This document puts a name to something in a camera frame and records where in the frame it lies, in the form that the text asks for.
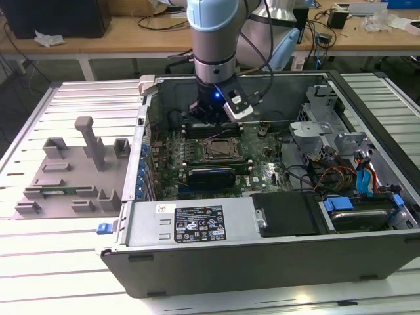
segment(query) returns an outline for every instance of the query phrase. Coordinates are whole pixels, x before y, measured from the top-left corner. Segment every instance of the small black box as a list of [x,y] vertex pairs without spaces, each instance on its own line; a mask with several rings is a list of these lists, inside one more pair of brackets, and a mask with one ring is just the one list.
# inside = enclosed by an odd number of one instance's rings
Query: small black box
[[347,11],[331,10],[329,13],[327,25],[330,28],[342,29],[344,27],[344,24],[346,24],[347,16]]
[[17,39],[46,35],[102,37],[111,23],[108,0],[0,0]]

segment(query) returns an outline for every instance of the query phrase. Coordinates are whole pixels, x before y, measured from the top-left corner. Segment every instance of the table leg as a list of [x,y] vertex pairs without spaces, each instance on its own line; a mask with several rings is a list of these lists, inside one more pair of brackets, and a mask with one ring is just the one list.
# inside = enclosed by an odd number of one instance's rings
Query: table leg
[[21,60],[9,60],[7,63],[17,74],[19,75],[26,74],[26,70]]
[[138,61],[137,58],[131,59],[131,63],[133,64],[134,74],[137,76],[140,75],[140,70],[138,68]]
[[295,52],[295,56],[293,57],[291,64],[291,71],[302,71],[305,59],[306,53],[303,54],[300,51]]
[[81,71],[83,71],[83,75],[85,76],[86,81],[96,81],[96,75],[93,71],[91,60],[88,58],[80,58],[79,59]]

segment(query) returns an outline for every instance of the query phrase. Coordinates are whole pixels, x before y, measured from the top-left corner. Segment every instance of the workbench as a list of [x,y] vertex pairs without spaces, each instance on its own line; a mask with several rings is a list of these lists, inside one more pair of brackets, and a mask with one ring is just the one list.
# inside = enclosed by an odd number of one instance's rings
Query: workbench
[[[310,9],[310,18],[322,10],[330,8],[334,1],[319,1],[322,8]],[[400,17],[419,18],[420,10],[391,10]],[[137,26],[138,18],[112,17],[111,26],[103,38],[65,38],[66,44],[45,48],[33,39],[17,40],[12,34],[16,46],[32,60],[77,60],[86,81],[96,79],[91,61],[95,59],[133,60],[134,72],[138,72],[137,58],[166,58],[181,53],[192,46],[190,30],[157,32],[141,29]],[[162,28],[184,21],[183,18],[162,16],[150,19],[149,26]],[[327,17],[320,19],[326,23]],[[420,38],[403,31],[393,29],[391,32],[367,33],[360,25],[361,18],[351,18],[346,21],[343,30],[336,30],[337,42],[328,56],[410,56],[420,55]],[[0,53],[7,60],[22,60],[22,55],[9,43],[0,22]],[[321,25],[316,30],[331,33]],[[306,30],[303,41],[297,45],[294,52],[292,70],[302,70],[305,58],[308,56],[312,40],[310,31]]]
[[[372,73],[343,77],[373,113],[385,111],[379,121],[394,139],[411,133],[402,147],[414,160],[420,148],[410,143],[418,139],[420,114],[410,98],[388,79]],[[49,88],[0,160],[2,314],[40,310],[44,315],[111,315],[134,310],[136,314],[228,310],[238,310],[235,314],[420,314],[420,259],[386,280],[137,300],[125,293],[98,255],[115,236],[99,236],[95,230],[100,223],[116,218],[12,219],[16,202],[22,199],[24,187],[30,184],[45,157],[42,147],[46,139],[62,137],[68,146],[85,145],[74,129],[78,116],[94,119],[94,133],[102,137],[105,145],[121,137],[133,141],[140,106],[137,85],[137,80],[97,81]],[[361,130],[352,113],[346,115],[356,130]]]

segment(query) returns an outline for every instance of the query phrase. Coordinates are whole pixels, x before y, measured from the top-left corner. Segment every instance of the white label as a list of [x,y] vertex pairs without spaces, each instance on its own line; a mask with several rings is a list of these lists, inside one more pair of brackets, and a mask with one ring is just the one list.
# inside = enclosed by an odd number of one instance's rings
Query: white label
[[156,213],[174,213],[177,205],[169,203],[167,205],[156,205]]
[[213,231],[213,235],[224,235],[224,231]]

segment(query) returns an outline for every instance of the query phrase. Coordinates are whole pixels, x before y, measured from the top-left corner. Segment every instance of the blue drive bracket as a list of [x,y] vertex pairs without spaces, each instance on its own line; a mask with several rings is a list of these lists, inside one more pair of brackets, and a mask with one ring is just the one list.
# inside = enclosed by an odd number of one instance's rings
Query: blue drive bracket
[[401,198],[400,195],[393,195],[392,200],[394,200],[394,203],[398,210],[401,210],[404,206],[404,200]]
[[372,197],[373,193],[369,191],[370,173],[365,169],[357,171],[356,190],[359,194],[367,194]]
[[353,210],[354,206],[349,197],[332,197],[324,201],[327,212]]

